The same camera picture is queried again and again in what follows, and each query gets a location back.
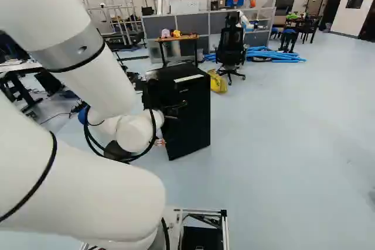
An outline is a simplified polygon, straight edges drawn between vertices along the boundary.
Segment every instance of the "office chair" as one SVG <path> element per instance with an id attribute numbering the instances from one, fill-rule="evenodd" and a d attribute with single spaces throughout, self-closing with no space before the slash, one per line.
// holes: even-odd
<path id="1" fill-rule="evenodd" d="M 236 16 L 227 16 L 226 27 L 221 30 L 220 43 L 216 50 L 216 63 L 221 63 L 217 74 L 228 75 L 228 85 L 232 85 L 231 74 L 246 79 L 244 74 L 237 72 L 240 64 L 244 64 L 246 59 L 246 49 L 243 44 L 243 28 L 236 27 L 238 19 Z"/>

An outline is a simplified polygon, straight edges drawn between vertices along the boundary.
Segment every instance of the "gray partition panel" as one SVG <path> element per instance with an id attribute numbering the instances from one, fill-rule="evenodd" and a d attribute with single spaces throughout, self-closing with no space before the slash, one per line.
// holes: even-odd
<path id="1" fill-rule="evenodd" d="M 200 37 L 197 41 L 197 49 L 203 49 L 203 54 L 209 53 L 209 37 Z M 181 40 L 180 41 L 181 56 L 194 56 L 194 41 Z"/>
<path id="2" fill-rule="evenodd" d="M 209 34 L 208 13 L 178 15 L 177 27 L 183 33 L 196 32 L 199 35 Z"/>
<path id="3" fill-rule="evenodd" d="M 221 29 L 225 27 L 225 17 L 227 16 L 228 12 L 215 12 L 210 13 L 210 33 L 221 33 Z"/>
<path id="4" fill-rule="evenodd" d="M 248 33 L 245 35 L 244 44 L 250 47 L 267 46 L 269 32 Z"/>
<path id="5" fill-rule="evenodd" d="M 143 23 L 148 39 L 160 37 L 163 29 L 176 29 L 174 16 L 143 18 Z"/>

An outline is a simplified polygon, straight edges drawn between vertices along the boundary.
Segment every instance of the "black cable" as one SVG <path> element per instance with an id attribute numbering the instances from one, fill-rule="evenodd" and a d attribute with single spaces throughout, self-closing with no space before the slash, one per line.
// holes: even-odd
<path id="1" fill-rule="evenodd" d="M 61 115 L 61 114 L 71 114 L 71 112 L 61 112 L 61 113 L 59 113 L 59 114 L 56 114 L 56 115 L 54 115 L 54 116 L 52 116 L 52 117 L 50 117 L 50 118 L 48 118 L 48 119 L 42 121 L 41 123 L 39 123 L 39 125 L 41 125 L 41 124 L 43 124 L 43 123 L 46 123 L 47 121 L 50 121 L 51 119 L 53 119 L 53 118 L 55 118 L 55 117 L 58 117 L 58 116 Z"/>
<path id="2" fill-rule="evenodd" d="M 145 94 L 145 97 L 146 98 L 149 98 L 148 96 L 148 90 L 147 90 L 147 87 L 145 87 L 145 91 L 144 91 L 144 94 Z M 98 156 L 101 156 L 101 157 L 104 157 L 104 154 L 100 153 L 94 146 L 92 143 L 94 143 L 98 148 L 100 148 L 103 152 L 105 153 L 108 153 L 108 154 L 111 154 L 115 157 L 120 157 L 120 160 L 118 160 L 119 162 L 124 162 L 124 163 L 129 163 L 129 162 L 132 162 L 132 161 L 135 161 L 137 159 L 139 159 L 141 156 L 145 155 L 146 153 L 148 153 L 155 141 L 157 140 L 157 136 L 156 136 L 156 120 L 155 120 L 155 116 L 154 116 L 154 113 L 152 112 L 152 109 L 149 109 L 150 111 L 150 116 L 151 116 L 151 122 L 152 122 L 152 139 L 149 143 L 149 145 L 147 146 L 147 148 L 140 154 L 138 155 L 135 155 L 135 154 L 131 154 L 131 156 L 127 156 L 127 157 L 124 157 L 123 154 L 120 154 L 120 153 L 115 153 L 115 152 L 112 152 L 108 149 L 106 149 L 105 147 L 103 147 L 95 138 L 94 136 L 91 134 L 89 128 L 88 128 L 88 112 L 90 110 L 90 106 L 87 105 L 87 108 L 86 108 L 86 112 L 85 112 L 85 115 L 84 115 L 84 125 L 83 125 L 83 131 L 84 131 L 84 136 L 85 136 L 85 139 L 86 139 L 86 142 L 88 144 L 88 146 L 90 147 L 90 149 Z"/>
<path id="3" fill-rule="evenodd" d="M 169 241 L 168 228 L 166 226 L 164 218 L 162 218 L 162 226 L 163 226 L 164 237 L 165 237 L 165 250 L 171 250 L 171 242 Z"/>
<path id="4" fill-rule="evenodd" d="M 43 184 L 44 180 L 47 178 L 48 173 L 51 170 L 52 164 L 54 162 L 54 159 L 56 157 L 57 152 L 57 140 L 55 135 L 50 132 L 52 137 L 52 151 L 50 158 L 47 162 L 47 165 L 43 171 L 43 173 L 40 175 L 39 179 L 36 181 L 36 183 L 33 185 L 31 190 L 21 199 L 19 203 L 17 203 L 12 209 L 10 209 L 8 212 L 6 212 L 3 216 L 0 217 L 0 223 L 2 221 L 5 221 L 7 218 L 9 218 L 11 215 L 16 213 L 25 203 L 29 201 L 29 199 L 35 194 L 35 192 L 38 190 L 38 188 Z"/>

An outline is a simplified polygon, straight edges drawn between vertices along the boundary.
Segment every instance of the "desk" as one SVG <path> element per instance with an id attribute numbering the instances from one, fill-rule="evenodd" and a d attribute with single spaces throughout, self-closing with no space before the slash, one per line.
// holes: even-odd
<path id="1" fill-rule="evenodd" d="M 18 90 L 21 97 L 28 103 L 28 105 L 21 109 L 22 112 L 28 111 L 30 108 L 36 104 L 43 101 L 42 98 L 34 100 L 29 91 L 23 86 L 21 81 L 18 79 L 18 74 L 27 74 L 27 73 L 37 73 L 43 70 L 43 67 L 40 63 L 28 60 L 24 63 L 21 61 L 12 61 L 5 62 L 3 65 L 0 64 L 0 73 L 5 73 L 5 75 L 0 78 L 0 81 L 6 82 L 11 81 L 14 87 Z"/>
<path id="2" fill-rule="evenodd" d="M 182 40 L 194 40 L 194 62 L 195 66 L 198 67 L 198 59 L 197 59 L 197 40 L 199 39 L 199 35 L 182 35 L 180 37 L 168 37 L 168 38 L 158 38 L 155 41 L 159 42 L 160 45 L 160 52 L 162 55 L 163 67 L 166 67 L 167 63 L 164 57 L 163 51 L 163 43 L 164 42 L 172 42 L 172 41 L 182 41 Z"/>

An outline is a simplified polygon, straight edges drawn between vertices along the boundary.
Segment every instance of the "metal frame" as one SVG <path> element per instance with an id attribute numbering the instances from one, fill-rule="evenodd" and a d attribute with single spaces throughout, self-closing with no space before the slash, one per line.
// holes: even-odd
<path id="1" fill-rule="evenodd" d="M 197 218 L 207 217 L 207 221 L 200 220 Z M 166 224 L 169 226 L 169 242 L 171 245 L 171 250 L 178 250 L 179 241 L 183 237 L 183 222 L 187 217 L 192 217 L 196 220 L 199 220 L 211 227 L 220 229 L 223 235 L 223 250 L 230 250 L 229 247 L 229 225 L 228 225 L 228 216 L 227 210 L 198 210 L 198 209 L 183 209 L 183 208 L 166 208 L 163 217 L 166 221 Z M 220 222 L 220 225 L 213 225 L 209 222 L 209 219 L 216 217 Z M 89 244 L 83 243 L 80 250 L 88 250 Z"/>

